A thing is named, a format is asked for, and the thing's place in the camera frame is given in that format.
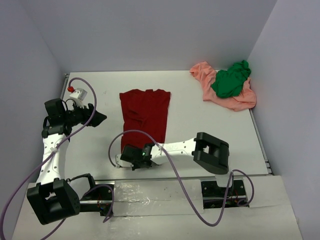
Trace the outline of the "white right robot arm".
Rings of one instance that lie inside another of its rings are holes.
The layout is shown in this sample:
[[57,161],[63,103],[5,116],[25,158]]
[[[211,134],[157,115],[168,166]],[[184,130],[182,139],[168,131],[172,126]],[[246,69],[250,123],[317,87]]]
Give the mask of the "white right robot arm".
[[205,132],[198,132],[195,138],[173,143],[151,143],[142,148],[127,144],[121,154],[115,156],[118,168],[149,169],[170,161],[184,165],[196,163],[206,172],[213,174],[217,190],[227,196],[235,189],[229,170],[229,144]]

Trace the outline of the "red t-shirt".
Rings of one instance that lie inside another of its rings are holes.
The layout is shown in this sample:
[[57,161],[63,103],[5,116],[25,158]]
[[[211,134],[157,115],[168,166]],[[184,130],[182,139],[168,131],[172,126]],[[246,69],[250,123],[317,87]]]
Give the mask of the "red t-shirt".
[[133,89],[119,94],[123,130],[140,130],[164,143],[171,93],[162,89]]

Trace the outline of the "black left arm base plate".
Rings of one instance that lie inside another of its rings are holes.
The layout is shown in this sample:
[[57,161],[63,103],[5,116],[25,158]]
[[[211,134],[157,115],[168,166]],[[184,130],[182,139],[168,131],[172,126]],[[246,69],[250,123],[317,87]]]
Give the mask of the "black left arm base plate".
[[113,190],[114,184],[97,184],[96,189],[89,190],[79,197],[81,213],[99,213],[101,217],[113,216]]

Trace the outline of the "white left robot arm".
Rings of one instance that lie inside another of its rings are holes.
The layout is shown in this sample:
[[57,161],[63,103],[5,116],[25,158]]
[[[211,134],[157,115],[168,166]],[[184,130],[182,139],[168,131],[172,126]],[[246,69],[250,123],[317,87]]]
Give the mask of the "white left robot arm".
[[41,132],[44,152],[39,176],[34,187],[27,190],[27,199],[42,225],[63,220],[80,213],[80,199],[65,180],[65,163],[73,127],[97,127],[107,116],[96,110],[96,103],[73,104],[68,110],[60,98],[44,104],[47,117]]

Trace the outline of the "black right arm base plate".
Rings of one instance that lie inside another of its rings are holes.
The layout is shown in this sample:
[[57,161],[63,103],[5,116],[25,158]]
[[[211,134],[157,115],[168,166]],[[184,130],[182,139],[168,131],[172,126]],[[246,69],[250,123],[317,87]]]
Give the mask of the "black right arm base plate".
[[[223,205],[225,187],[219,187],[215,180],[202,180],[201,192],[204,209],[220,209]],[[237,208],[247,203],[247,193],[241,179],[233,181],[228,189],[225,208]]]

